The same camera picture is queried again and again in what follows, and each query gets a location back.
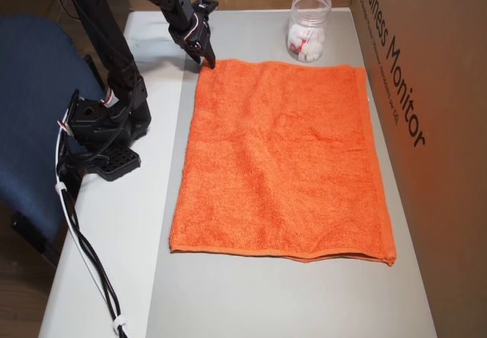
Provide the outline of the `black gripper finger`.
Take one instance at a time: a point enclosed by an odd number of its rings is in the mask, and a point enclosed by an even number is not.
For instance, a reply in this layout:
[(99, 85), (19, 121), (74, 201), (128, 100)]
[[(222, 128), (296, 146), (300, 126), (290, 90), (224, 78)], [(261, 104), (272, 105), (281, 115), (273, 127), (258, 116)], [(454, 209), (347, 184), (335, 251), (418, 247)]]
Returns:
[(201, 45), (201, 56), (205, 58), (208, 66), (214, 69), (216, 66), (216, 58), (211, 44), (211, 31), (208, 26), (202, 26), (199, 43)]
[(189, 55), (191, 59), (194, 60), (198, 65), (201, 63), (202, 59), (202, 54), (201, 54), (201, 44), (199, 41), (191, 41), (187, 40), (184, 43), (184, 49), (186, 53)]

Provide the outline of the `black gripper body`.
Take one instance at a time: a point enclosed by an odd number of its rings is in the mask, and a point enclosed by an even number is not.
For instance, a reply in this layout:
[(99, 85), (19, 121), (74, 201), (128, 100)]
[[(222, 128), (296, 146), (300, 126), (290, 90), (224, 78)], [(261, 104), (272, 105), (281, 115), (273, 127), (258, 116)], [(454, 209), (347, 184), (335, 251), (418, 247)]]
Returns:
[(173, 41), (182, 49), (187, 40), (199, 41), (202, 26), (208, 26), (206, 16), (201, 11), (194, 11), (192, 6), (186, 11), (166, 13), (166, 20)]

